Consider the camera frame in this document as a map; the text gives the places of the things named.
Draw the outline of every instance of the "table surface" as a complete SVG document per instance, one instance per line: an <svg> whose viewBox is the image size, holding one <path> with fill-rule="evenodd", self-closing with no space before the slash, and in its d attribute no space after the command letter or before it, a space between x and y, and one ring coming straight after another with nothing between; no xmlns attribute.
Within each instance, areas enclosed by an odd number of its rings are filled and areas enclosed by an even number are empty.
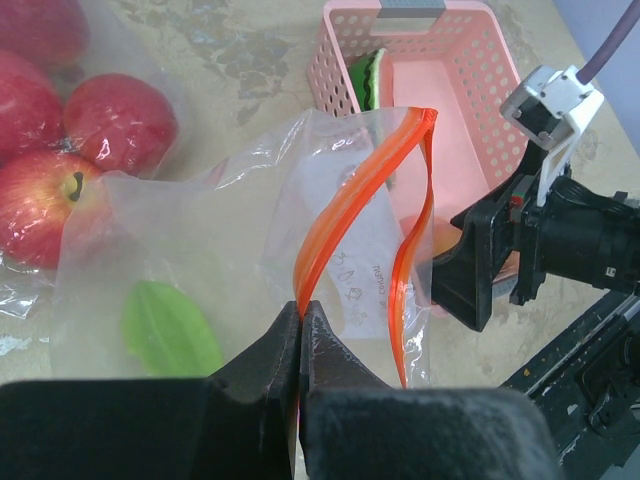
<svg viewBox="0 0 640 480"><path fill-rule="evenodd" d="M211 168L274 125L313 107L306 65L324 0L109 0L155 60L192 101L192 141L165 178L183 180ZM583 58L551 0L490 0L521 76L539 64L563 68ZM598 192L637 196L640 160L608 105L573 157L575 178ZM506 299L482 334L451 317L434 318L434 383L498 385L602 295L549 278L524 307ZM45 298L27 320L0 317L0 382L46 377Z"/></svg>

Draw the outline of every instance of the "green leaf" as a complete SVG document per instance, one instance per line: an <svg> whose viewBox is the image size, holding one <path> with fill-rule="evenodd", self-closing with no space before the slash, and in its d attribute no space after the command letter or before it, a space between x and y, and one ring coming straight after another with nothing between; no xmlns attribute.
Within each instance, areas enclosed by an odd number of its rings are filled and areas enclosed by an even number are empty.
<svg viewBox="0 0 640 480"><path fill-rule="evenodd" d="M120 326L127 349L152 375L204 377L224 365L198 306L170 285L136 283L125 300Z"/></svg>

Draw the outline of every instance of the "pink basket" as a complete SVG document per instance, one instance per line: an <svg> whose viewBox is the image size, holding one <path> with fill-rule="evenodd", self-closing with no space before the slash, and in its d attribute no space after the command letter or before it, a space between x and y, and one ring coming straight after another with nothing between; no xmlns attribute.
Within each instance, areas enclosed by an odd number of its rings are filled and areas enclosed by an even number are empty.
<svg viewBox="0 0 640 480"><path fill-rule="evenodd" d="M359 112L347 67L387 48L394 104L440 112L434 137L435 214L449 219L506 180L522 159L526 137L499 113L519 83L518 74L495 16L481 2L447 2L427 30L412 33L374 31L381 10L377 0L325 5L308 69L316 106L335 116Z"/></svg>

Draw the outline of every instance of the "plastic bag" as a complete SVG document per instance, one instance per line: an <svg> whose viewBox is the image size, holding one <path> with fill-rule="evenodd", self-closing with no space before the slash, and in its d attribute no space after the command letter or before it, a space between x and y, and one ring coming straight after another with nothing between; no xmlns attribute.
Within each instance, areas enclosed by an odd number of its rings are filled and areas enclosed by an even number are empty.
<svg viewBox="0 0 640 480"><path fill-rule="evenodd" d="M191 182L108 175L92 184L109 214L87 228L96 214L77 209L65 227L53 374L152 373L140 352L157 350L156 334L134 347L123 335L123 307L143 281L191 299L224 361L259 338L285 302L297 299L304 311L313 296L374 373L426 384L433 195L425 154L430 160L434 120L422 109L340 119L309 111ZM416 171L422 191L406 195L403 181ZM416 216L405 238L401 221ZM162 302L141 301L163 312L163 328L181 323Z"/></svg>
<svg viewBox="0 0 640 480"><path fill-rule="evenodd" d="M83 181L176 158L185 98L105 2L0 2L0 312L24 318L51 286Z"/></svg>

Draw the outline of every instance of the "basket handle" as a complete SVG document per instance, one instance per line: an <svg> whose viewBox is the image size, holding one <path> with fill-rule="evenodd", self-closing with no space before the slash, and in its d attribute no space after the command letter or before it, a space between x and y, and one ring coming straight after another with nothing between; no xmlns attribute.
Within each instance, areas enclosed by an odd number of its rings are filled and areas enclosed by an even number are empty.
<svg viewBox="0 0 640 480"><path fill-rule="evenodd" d="M444 0L380 0L378 18L439 18L447 9Z"/></svg>

